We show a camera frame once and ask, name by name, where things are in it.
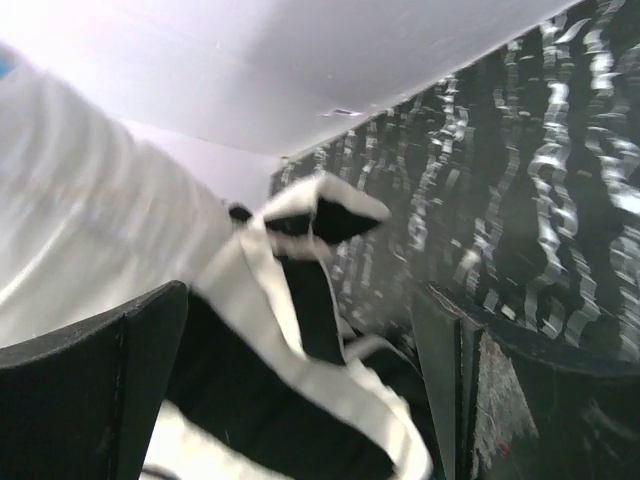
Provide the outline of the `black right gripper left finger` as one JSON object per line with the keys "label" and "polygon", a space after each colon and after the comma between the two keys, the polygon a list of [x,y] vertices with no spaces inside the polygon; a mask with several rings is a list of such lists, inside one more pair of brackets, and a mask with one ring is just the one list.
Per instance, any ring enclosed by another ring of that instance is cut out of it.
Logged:
{"label": "black right gripper left finger", "polygon": [[172,281],[2,349],[2,478],[138,478],[187,310]]}

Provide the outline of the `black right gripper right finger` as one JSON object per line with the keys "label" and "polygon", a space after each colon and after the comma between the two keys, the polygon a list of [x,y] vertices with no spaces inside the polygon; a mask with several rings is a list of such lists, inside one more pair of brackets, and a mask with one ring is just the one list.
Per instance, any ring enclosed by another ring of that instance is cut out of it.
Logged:
{"label": "black right gripper right finger", "polygon": [[431,282],[412,326],[445,479],[635,479],[639,368]]}

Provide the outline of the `black white striped pillowcase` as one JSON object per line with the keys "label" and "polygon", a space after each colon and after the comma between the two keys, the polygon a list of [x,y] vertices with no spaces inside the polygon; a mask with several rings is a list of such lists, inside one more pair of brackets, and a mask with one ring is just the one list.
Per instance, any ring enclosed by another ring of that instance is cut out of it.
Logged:
{"label": "black white striped pillowcase", "polygon": [[325,261],[388,219],[334,175],[299,180],[240,226],[196,277],[145,479],[426,479],[415,410],[349,341]]}

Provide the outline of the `white pillow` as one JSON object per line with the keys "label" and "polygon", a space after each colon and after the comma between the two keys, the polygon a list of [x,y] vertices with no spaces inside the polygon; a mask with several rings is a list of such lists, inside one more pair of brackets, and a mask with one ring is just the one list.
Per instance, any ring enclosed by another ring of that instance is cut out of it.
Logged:
{"label": "white pillow", "polygon": [[233,233],[224,204],[55,77],[1,79],[1,342],[194,283]]}

